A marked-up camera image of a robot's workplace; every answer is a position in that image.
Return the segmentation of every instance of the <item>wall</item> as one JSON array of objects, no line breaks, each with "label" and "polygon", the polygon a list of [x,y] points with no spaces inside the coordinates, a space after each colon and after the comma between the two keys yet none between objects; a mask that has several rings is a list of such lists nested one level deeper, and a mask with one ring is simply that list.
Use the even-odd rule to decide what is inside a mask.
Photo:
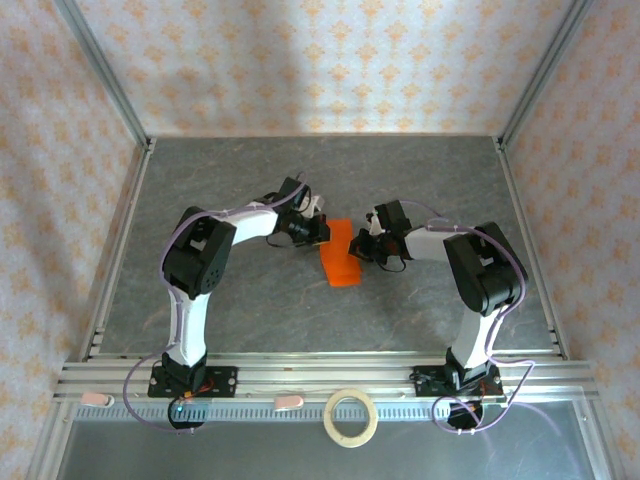
[{"label": "wall", "polygon": [[640,478],[640,9],[596,2],[509,158],[570,343]]},{"label": "wall", "polygon": [[497,135],[570,0],[80,0],[148,133]]},{"label": "wall", "polygon": [[23,478],[134,142],[49,0],[0,9],[0,472]]}]

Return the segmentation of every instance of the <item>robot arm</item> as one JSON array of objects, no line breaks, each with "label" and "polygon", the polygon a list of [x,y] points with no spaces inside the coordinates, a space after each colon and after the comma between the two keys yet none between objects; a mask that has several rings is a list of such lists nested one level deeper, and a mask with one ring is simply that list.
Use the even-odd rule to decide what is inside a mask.
[{"label": "robot arm", "polygon": [[[413,229],[399,201],[378,205],[367,215],[369,230],[361,229],[349,253],[385,265],[389,256],[403,260],[447,261],[465,304],[460,332],[447,351],[447,381],[459,391],[488,375],[485,352],[491,325],[505,305],[520,295],[520,283],[500,252],[473,234]],[[502,245],[526,272],[500,228],[493,222],[476,227]]]},{"label": "robot arm", "polygon": [[[268,208],[300,185],[287,178],[279,192],[267,194],[223,220],[204,216],[188,225],[169,249],[162,271],[172,286],[169,296],[174,345],[163,354],[162,367],[171,395],[195,392],[205,379],[207,304],[224,274],[233,245],[278,232],[287,233],[297,244],[329,240],[326,217],[319,211],[322,199],[312,197],[307,186],[290,201]],[[198,207],[188,208],[178,226],[201,212]]]}]

